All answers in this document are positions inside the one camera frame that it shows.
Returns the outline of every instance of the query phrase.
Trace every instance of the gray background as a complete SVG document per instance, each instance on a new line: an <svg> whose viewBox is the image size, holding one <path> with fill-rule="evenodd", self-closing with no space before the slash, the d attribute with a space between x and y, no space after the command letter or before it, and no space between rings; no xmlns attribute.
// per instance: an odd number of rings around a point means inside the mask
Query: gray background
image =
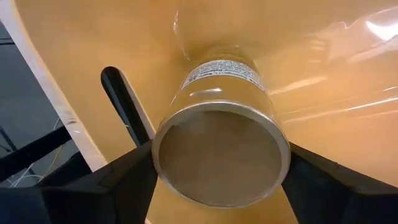
<svg viewBox="0 0 398 224"><path fill-rule="evenodd" d="M0 39L10 37L0 23ZM11 40L0 40L0 43ZM15 45L0 45L0 126L7 132L17 148L48 134L58 119L53 106L27 66ZM11 149L0 136L0 145ZM57 150L37 161L32 169L37 175L44 175L52 163ZM76 145L69 141L63 146L52 170L65 163L77 152ZM0 157L8 155L0 148ZM17 180L24 170L9 180L0 183L0 187L9 187L10 182ZM34 185L36 178L21 179L17 187Z"/></svg>

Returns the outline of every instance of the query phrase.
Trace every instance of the can rim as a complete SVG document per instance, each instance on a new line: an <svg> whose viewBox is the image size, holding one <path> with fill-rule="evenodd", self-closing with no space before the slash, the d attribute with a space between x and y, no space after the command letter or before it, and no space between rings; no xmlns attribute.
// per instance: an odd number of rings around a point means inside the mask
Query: can rim
<svg viewBox="0 0 398 224"><path fill-rule="evenodd" d="M160 166L159 161L159 150L160 144L167 133L167 131L173 126L180 124L181 122L185 121L189 115L194 112L203 112L203 111L224 111L230 113L236 113L241 116L245 116L249 119L257 121L261 126L263 126L275 139L278 149L280 152L280 159L281 159L281 166L280 172L278 175L278 179L275 181L275 184L264 194L260 195L255 198L252 202L245 203L244 205L230 205L230 206L214 206L214 205L207 205L205 203L199 202L193 198L187 197L186 195L180 193L163 175L162 168ZM275 124L273 120L271 120L268 116L264 115L260 111L246 105L242 105L237 102L229 101L229 100L213 100L213 101L204 101L200 103L195 103L189 106L186 106L177 112L175 112L169 119L164 120L159 126L158 131L155 134L155 138L152 142L152 159L154 162L154 167L158 173L159 178L166 183L169 189L175 192L182 197L195 202L199 203L200 205L205 205L207 207L212 208L241 208L247 207L248 205L254 204L264 198L267 198L272 193L275 192L276 188L280 184L282 184L283 180L285 179L287 172L289 171L290 167L290 144L287 141L285 135L283 134L282 130Z"/></svg>

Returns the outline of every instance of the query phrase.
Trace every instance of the can label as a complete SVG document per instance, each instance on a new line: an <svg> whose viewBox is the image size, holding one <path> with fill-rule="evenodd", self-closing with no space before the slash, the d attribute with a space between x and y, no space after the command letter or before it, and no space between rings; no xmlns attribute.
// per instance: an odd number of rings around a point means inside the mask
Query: can label
<svg viewBox="0 0 398 224"><path fill-rule="evenodd" d="M242 78L255 84L262 90L265 90L261 77L252 68L244 63L236 62L234 60L212 60L207 63L203 63L192 72L189 73L188 77L182 84L181 89L185 88L187 85L191 84L195 80L201 78L212 77L215 75L226 75L236 78Z"/></svg>

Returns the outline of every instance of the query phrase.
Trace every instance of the cylindrical container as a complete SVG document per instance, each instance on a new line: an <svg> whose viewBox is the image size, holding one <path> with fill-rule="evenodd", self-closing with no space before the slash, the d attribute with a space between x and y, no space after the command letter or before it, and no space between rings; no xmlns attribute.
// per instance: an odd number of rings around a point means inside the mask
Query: cylindrical container
<svg viewBox="0 0 398 224"><path fill-rule="evenodd" d="M197 60L152 145L159 177L211 207L244 207L270 195L289 169L290 147L254 62L237 47Z"/></svg>

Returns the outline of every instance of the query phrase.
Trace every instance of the wire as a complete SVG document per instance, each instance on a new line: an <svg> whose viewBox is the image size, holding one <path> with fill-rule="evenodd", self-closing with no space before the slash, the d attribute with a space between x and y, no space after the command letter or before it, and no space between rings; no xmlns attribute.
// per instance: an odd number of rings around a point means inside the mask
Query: wire
<svg viewBox="0 0 398 224"><path fill-rule="evenodd" d="M54 127L52 128L53 131L54 131L55 128L57 127L57 125L58 125L58 123L60 122L60 120L61 120L61 119L58 118L57 121L55 122ZM47 175L49 174L49 172L51 171L51 169L52 169L52 167L54 166L55 161L57 160L58 155L60 154L60 152L61 152L63 146L64 146L64 144L63 144L62 146L59 147L59 149L58 149L58 151L57 151L57 153L56 153L56 155L55 155L53 161L52 161L51 164L50 164L50 167L45 171L45 173L44 173L43 176L40 176L40 175L27 175L27 176L25 176L26 173L27 173L27 171L28 171L30 168L32 168L32 166L35 164L35 163L32 163L32 164L25 170L25 172L21 175L21 177L20 177L19 179L17 179L17 180L14 182L14 184L12 184L10 187L17 187L17 185L19 184L19 182L20 182L23 178L25 178L25 177L36 177L36 176L39 176L39 177L41 177L41 179L39 180L39 182L40 182L40 181L41 181L45 176L47 176Z"/></svg>
<svg viewBox="0 0 398 224"><path fill-rule="evenodd" d="M61 121L61 119L58 118L58 119L57 119L57 122L55 122L55 125L54 125L54 127L52 128L52 130L55 130L55 128L57 127L57 125L58 125L58 123L59 123L60 121ZM65 144L63 144L62 146L60 146L60 147L58 148L57 153L56 153L55 156L54 156L54 159L52 160L52 162L51 162L49 168L44 172L43 177L46 177L46 176L50 173L50 171L52 170L52 168L53 168L53 166L55 165L55 162L57 161L58 156L60 155L60 153L61 153L62 148L63 148L64 145L65 145Z"/></svg>
<svg viewBox="0 0 398 224"><path fill-rule="evenodd" d="M26 178L26 177L38 177L40 180L39 181L41 181L42 179L43 179L43 177L41 176L41 175L26 175L26 176L24 176L22 179L24 179L24 178ZM18 183L16 183L17 181L14 181L14 182L11 182L10 180L8 180L10 183L11 183L11 186L10 187L16 187L17 186L17 184Z"/></svg>
<svg viewBox="0 0 398 224"><path fill-rule="evenodd" d="M17 187L17 185L19 184L19 182L25 177L25 174L27 173L28 170L30 170L30 168L32 168L32 166L35 163L32 163L26 170L25 172L15 181L15 184L12 184L10 187Z"/></svg>
<svg viewBox="0 0 398 224"><path fill-rule="evenodd" d="M7 144L9 145L9 147L16 152L18 150L17 146L13 143L13 141L11 140L10 136L8 136L8 134L6 133L6 131L2 128L2 126L0 126L0 134L2 135L2 137L4 138L4 140L7 142ZM30 174L35 175L35 172L33 172L32 169L28 170Z"/></svg>
<svg viewBox="0 0 398 224"><path fill-rule="evenodd" d="M52 167L55 165L55 161L57 161L58 156L60 155L63 146L64 146L64 144L58 148L58 151L57 151L56 155L54 156L54 159L52 160L49 168L45 171L43 177L46 177L50 173L50 171L52 170Z"/></svg>

